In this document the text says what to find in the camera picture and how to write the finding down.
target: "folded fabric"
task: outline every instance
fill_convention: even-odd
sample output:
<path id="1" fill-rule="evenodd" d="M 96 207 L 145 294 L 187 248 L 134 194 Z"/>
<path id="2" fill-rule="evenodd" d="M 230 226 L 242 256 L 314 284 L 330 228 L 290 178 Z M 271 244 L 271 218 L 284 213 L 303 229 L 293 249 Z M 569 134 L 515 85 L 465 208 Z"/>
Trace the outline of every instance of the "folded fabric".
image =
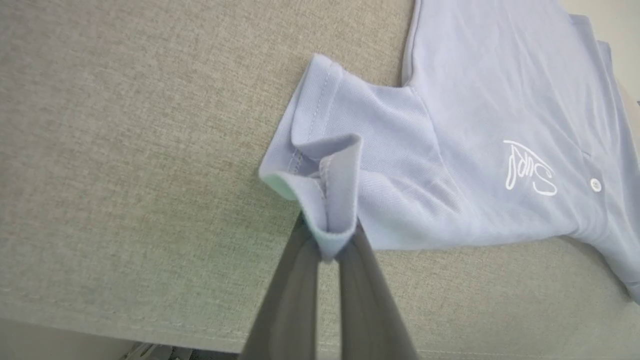
<path id="1" fill-rule="evenodd" d="M 325 258 L 567 235 L 640 303 L 640 170 L 606 43 L 555 1 L 417 1 L 403 86 L 315 55 L 260 166 Z"/>

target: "white button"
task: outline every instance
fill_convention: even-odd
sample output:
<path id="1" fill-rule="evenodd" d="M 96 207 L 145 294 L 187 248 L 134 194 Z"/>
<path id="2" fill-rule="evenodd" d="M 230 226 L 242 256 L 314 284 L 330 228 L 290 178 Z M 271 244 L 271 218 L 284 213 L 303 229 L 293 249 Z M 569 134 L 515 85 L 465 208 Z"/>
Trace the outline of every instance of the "white button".
<path id="1" fill-rule="evenodd" d="M 600 190 L 602 190 L 602 184 L 600 184 L 600 180 L 598 179 L 591 179 L 591 181 L 589 182 L 589 184 L 591 184 L 591 188 L 593 189 L 593 191 L 595 191 L 596 193 L 599 193 Z"/>

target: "gray fabric surface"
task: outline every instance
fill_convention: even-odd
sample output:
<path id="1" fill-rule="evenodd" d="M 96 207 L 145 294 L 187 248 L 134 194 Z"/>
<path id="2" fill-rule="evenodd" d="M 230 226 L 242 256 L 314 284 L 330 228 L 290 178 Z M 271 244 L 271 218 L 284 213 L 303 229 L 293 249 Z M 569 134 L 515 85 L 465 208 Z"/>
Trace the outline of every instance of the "gray fabric surface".
<path id="1" fill-rule="evenodd" d="M 397 85 L 411 10 L 3 0 L 0 316 L 239 350 L 299 211 L 257 166 L 310 55 Z M 640 307 L 574 241 L 379 261 L 427 359 L 640 357 Z M 321 274 L 333 356 L 336 268 Z"/>

